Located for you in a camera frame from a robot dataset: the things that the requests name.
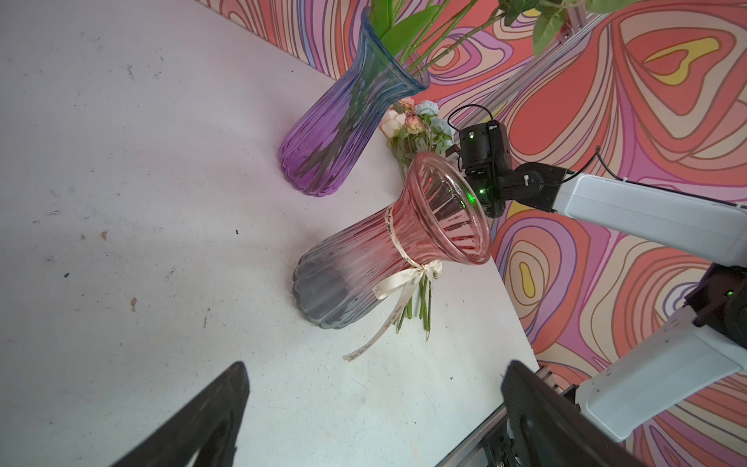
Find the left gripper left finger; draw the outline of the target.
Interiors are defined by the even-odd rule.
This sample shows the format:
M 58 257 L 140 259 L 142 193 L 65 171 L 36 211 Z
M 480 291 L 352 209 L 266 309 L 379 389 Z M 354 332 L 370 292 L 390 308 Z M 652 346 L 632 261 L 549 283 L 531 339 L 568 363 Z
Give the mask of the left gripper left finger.
M 115 464 L 232 466 L 249 395 L 246 367 L 237 361 Z

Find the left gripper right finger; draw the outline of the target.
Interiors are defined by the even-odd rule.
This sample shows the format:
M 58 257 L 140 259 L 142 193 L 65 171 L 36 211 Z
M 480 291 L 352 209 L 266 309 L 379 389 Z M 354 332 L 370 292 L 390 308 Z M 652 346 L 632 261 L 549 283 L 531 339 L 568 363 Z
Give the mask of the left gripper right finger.
M 521 466 L 640 466 L 523 363 L 508 365 L 501 393 Z

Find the red-grey glass vase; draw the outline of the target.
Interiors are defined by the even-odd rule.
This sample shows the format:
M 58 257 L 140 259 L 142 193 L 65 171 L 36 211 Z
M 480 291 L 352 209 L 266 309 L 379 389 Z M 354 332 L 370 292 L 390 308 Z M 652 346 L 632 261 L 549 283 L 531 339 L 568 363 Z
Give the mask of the red-grey glass vase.
M 431 327 L 432 286 L 446 262 L 482 265 L 488 258 L 487 219 L 475 192 L 444 157 L 420 153 L 395 202 L 303 255 L 292 291 L 308 321 L 336 330 L 397 297 L 377 334 L 344 356 L 351 362 L 407 316 Z

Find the purple-blue glass vase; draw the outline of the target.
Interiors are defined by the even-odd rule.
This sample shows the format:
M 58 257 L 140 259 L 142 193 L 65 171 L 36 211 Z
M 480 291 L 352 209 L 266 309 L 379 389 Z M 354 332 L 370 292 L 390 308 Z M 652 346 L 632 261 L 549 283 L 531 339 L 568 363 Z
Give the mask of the purple-blue glass vase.
M 410 74 L 385 49 L 370 15 L 369 7 L 361 14 L 352 66 L 294 124 L 279 147 L 286 180 L 306 195 L 324 197 L 336 192 L 389 107 L 430 87 L 427 72 Z

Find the large pink rose stem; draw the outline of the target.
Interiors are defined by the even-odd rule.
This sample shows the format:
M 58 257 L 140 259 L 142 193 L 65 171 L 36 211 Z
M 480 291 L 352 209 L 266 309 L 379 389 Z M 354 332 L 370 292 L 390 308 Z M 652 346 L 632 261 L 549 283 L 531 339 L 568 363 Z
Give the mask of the large pink rose stem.
M 478 8 L 478 3 L 462 1 L 459 9 L 451 11 L 449 1 L 429 1 L 422 11 L 415 14 L 418 22 L 405 29 L 410 37 L 401 42 L 404 49 L 397 56 L 400 60 L 408 60 L 413 54 L 420 53 L 407 69 L 410 73 L 426 71 L 477 33 L 496 23 L 511 26 L 519 16 L 530 11 L 538 13 L 532 32 L 532 52 L 534 56 L 540 56 L 570 21 L 572 10 L 582 7 L 589 13 L 606 15 L 620 12 L 632 4 L 631 1 L 490 1 L 481 23 L 438 52 L 445 39 Z

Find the single pink bud stem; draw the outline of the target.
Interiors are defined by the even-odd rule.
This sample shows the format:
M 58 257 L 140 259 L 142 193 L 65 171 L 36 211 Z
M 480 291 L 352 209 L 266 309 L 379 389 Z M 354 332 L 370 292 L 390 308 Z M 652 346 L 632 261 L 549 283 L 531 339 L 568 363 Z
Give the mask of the single pink bud stem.
M 401 15 L 404 1 L 372 1 L 370 7 L 370 25 L 393 58 L 406 56 L 443 12 L 443 6 L 435 1 L 429 1 L 422 11 L 407 16 Z

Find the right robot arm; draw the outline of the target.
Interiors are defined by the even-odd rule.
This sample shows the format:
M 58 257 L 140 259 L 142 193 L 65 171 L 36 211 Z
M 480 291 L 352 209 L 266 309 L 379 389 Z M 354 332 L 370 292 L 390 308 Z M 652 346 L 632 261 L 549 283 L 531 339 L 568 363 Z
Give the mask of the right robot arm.
M 451 148 L 491 218 L 527 338 L 616 442 L 746 368 L 746 210 L 544 163 L 514 167 L 505 126 Z

